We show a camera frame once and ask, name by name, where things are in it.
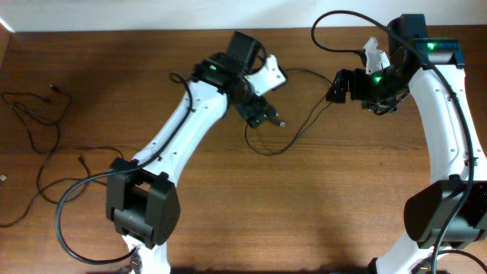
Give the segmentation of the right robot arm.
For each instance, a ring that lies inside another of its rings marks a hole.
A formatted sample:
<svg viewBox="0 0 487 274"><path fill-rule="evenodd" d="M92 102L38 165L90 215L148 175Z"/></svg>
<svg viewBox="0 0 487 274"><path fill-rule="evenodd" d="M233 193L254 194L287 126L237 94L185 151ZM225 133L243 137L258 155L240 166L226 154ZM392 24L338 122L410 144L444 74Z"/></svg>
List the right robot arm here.
<svg viewBox="0 0 487 274"><path fill-rule="evenodd" d="M460 43L428 35L423 14L384 26L389 49L375 38L358 50L363 66L336 74L326 100L358 100L383 116L412 97L428 146L430 183L405 204L405 231L369 273L435 273L438 259L465 254L486 237L486 156L466 98Z"/></svg>

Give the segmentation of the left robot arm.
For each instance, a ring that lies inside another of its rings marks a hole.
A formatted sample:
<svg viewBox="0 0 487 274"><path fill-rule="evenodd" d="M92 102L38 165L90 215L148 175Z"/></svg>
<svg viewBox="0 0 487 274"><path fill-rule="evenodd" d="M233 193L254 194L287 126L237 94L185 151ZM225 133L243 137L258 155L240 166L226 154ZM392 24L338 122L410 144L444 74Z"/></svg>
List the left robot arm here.
<svg viewBox="0 0 487 274"><path fill-rule="evenodd" d="M167 240L180 217L177 183L210 128L235 106L252 128L276 115L264 94L286 76L260 41L234 32L228 48L197 64L161 131L131 161L116 158L106 216L130 249L121 273L169 273Z"/></svg>

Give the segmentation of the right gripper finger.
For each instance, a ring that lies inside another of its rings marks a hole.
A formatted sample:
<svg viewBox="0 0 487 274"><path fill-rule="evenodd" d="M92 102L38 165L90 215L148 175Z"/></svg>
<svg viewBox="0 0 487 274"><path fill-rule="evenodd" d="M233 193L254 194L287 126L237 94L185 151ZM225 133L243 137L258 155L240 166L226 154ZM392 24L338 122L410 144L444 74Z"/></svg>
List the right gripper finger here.
<svg viewBox="0 0 487 274"><path fill-rule="evenodd" d="M375 115L385 115L396 110L399 104L398 99L384 99L379 101L364 100L361 102L363 110L369 110Z"/></svg>
<svg viewBox="0 0 487 274"><path fill-rule="evenodd" d="M326 101L334 104L344 104L346 102L346 94L349 90L351 77L352 71L348 69L338 71L330 89L326 93Z"/></svg>

